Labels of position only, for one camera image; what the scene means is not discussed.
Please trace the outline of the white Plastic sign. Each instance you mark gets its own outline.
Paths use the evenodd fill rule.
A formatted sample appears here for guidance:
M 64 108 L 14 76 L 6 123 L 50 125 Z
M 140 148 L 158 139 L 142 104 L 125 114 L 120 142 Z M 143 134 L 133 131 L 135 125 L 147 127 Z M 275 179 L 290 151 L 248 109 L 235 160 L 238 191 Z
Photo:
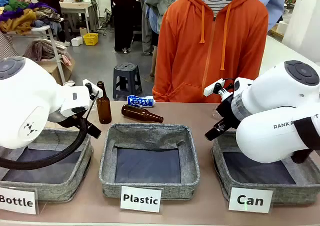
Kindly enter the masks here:
M 161 190 L 122 186 L 120 208 L 159 213 L 161 196 Z

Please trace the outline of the white metal table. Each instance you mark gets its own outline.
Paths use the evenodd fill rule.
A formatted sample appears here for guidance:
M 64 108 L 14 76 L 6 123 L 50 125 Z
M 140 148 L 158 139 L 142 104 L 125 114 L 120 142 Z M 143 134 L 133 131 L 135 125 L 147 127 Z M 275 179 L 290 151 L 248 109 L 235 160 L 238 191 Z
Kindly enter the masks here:
M 66 82 L 65 75 L 64 75 L 64 72 L 63 72 L 63 68 L 62 68 L 62 65 L 61 65 L 61 60 L 60 60 L 61 57 L 58 54 L 57 45 L 55 43 L 55 40 L 54 40 L 54 37 L 53 37 L 53 33 L 52 33 L 51 28 L 50 28 L 49 25 L 42 26 L 42 27 L 39 27 L 39 28 L 32 28 L 31 32 L 29 34 L 26 34 L 26 35 L 20 35 L 20 34 L 14 32 L 14 31 L 12 31 L 12 32 L 8 32 L 8 33 L 4 34 L 4 36 L 6 36 L 6 37 L 17 37 L 17 38 L 42 38 L 42 39 L 46 39 L 47 37 L 49 37 L 48 40 L 50 41 L 50 43 L 52 45 L 52 48 L 53 48 L 53 52 L 54 52 L 56 64 L 57 64 L 57 67 L 58 67 L 59 75 L 60 75 L 60 78 L 61 78 L 61 82 L 62 82 L 62 84 Z

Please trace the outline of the grey fabric basket Can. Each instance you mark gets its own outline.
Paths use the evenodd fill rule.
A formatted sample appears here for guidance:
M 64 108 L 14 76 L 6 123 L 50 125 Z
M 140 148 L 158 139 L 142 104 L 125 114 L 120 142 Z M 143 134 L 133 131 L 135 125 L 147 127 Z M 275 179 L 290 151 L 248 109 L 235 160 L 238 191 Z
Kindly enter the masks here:
M 320 162 L 312 157 L 301 164 L 290 157 L 259 163 L 240 151 L 235 132 L 214 139 L 211 155 L 226 200 L 233 187 L 272 190 L 271 202 L 282 205 L 312 204 L 320 195 Z

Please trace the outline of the white Bottle sign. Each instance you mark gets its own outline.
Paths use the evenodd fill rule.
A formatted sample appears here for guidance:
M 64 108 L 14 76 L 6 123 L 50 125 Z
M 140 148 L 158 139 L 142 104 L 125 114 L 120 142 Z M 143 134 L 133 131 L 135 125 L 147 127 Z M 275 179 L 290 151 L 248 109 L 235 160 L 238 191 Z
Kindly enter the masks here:
M 38 214 L 38 192 L 35 188 L 0 186 L 0 209 L 23 214 Z

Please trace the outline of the grey fabric basket Bottle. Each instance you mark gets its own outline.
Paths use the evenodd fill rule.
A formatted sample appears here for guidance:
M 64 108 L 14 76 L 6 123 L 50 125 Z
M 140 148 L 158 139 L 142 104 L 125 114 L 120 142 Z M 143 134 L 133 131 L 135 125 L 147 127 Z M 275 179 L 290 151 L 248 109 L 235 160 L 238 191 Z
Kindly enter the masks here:
M 17 162 L 40 160 L 66 149 L 77 135 L 72 130 L 47 128 L 24 148 L 0 146 L 0 157 Z M 39 201 L 70 201 L 87 174 L 93 151 L 91 137 L 87 135 L 75 152 L 50 166 L 35 170 L 0 167 L 0 187 L 36 191 Z

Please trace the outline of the dark grey plastic stool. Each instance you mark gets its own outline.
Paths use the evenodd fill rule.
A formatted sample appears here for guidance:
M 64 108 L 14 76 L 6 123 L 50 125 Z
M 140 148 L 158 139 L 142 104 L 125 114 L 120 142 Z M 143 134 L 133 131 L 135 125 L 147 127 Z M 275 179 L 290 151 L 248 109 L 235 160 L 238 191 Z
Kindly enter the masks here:
M 133 63 L 121 63 L 113 68 L 112 97 L 139 95 L 143 92 L 139 66 Z

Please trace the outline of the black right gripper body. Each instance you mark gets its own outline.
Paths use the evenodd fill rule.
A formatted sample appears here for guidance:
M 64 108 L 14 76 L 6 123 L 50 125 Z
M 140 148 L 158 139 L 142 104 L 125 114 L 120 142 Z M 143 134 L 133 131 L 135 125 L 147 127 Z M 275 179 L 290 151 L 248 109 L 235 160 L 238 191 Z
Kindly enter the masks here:
M 228 130 L 230 128 L 237 129 L 238 119 L 232 111 L 233 94 L 225 98 L 217 107 L 217 112 L 222 119 L 217 123 L 218 130 Z

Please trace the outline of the person in grey jacket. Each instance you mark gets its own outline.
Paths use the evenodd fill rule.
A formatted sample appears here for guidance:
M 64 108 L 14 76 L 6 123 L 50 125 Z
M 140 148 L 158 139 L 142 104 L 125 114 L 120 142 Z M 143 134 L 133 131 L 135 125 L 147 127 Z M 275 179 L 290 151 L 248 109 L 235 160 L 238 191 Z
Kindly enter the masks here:
M 140 0 L 142 17 L 142 52 L 144 55 L 153 53 L 157 45 L 156 36 L 160 33 L 163 16 L 169 6 L 176 0 Z

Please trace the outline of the brown glass bottle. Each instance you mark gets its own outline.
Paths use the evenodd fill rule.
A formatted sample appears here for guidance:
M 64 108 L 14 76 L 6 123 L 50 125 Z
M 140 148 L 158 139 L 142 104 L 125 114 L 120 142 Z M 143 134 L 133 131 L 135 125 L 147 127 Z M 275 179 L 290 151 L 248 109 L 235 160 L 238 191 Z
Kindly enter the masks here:
M 144 122 L 163 123 L 164 118 L 151 113 L 147 109 L 124 104 L 121 108 L 123 116 Z
M 98 81 L 97 86 L 102 89 L 102 97 L 98 97 L 96 100 L 99 121 L 101 124 L 109 124 L 112 121 L 110 100 L 107 96 L 103 81 Z

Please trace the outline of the yellow plastic crate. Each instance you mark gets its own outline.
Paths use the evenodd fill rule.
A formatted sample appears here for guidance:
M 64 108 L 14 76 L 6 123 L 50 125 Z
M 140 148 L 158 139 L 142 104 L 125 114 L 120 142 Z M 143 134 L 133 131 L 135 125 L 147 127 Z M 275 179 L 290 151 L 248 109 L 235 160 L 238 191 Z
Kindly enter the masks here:
M 94 46 L 99 41 L 98 33 L 87 33 L 83 36 L 83 41 L 87 46 Z

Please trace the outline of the plaid cloth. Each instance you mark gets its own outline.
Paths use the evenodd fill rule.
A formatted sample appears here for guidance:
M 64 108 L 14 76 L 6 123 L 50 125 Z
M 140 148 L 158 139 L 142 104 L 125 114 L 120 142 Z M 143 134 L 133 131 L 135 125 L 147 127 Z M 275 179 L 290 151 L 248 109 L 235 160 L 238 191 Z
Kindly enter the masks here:
M 35 39 L 30 42 L 23 54 L 23 57 L 29 58 L 35 62 L 55 61 L 57 58 L 65 65 L 72 65 L 72 57 L 67 52 L 67 48 L 59 42 L 54 42 L 57 56 L 54 51 L 52 42 L 47 39 Z

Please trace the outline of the white Can sign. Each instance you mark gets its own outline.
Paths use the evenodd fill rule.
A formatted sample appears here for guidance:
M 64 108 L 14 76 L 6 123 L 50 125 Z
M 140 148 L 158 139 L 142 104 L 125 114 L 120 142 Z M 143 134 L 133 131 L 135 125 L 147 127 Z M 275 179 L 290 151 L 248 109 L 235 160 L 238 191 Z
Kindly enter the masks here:
M 273 190 L 233 187 L 230 191 L 228 209 L 254 213 L 269 213 Z

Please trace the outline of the crushed blue white can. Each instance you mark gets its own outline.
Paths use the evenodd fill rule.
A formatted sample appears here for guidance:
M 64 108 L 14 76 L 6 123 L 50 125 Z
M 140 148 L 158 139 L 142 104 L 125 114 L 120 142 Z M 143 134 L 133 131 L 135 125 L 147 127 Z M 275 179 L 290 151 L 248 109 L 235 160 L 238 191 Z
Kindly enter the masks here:
M 153 96 L 136 96 L 129 95 L 127 96 L 127 104 L 135 107 L 153 107 L 156 101 Z

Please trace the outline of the brown cardboard box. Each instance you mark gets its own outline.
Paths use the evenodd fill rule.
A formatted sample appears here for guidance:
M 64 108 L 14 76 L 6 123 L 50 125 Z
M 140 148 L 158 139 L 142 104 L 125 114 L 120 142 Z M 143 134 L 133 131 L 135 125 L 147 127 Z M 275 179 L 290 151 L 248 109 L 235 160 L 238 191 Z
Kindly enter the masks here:
M 63 84 L 60 72 L 58 69 L 58 65 L 56 61 L 39 61 L 37 62 L 41 67 L 43 67 L 46 71 L 48 71 L 56 80 L 56 82 L 60 85 Z M 71 78 L 73 68 L 75 66 L 75 60 L 71 59 L 70 65 L 64 63 L 63 59 L 60 60 L 65 81 L 68 81 Z

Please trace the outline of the pile of coloured cloths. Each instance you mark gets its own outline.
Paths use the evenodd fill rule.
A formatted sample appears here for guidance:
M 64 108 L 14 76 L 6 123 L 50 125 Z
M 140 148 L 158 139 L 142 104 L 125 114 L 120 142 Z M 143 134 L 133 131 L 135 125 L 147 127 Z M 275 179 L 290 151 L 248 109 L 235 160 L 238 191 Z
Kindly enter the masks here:
M 0 0 L 0 32 L 27 35 L 32 28 L 50 26 L 54 35 L 63 29 L 58 11 L 46 3 Z

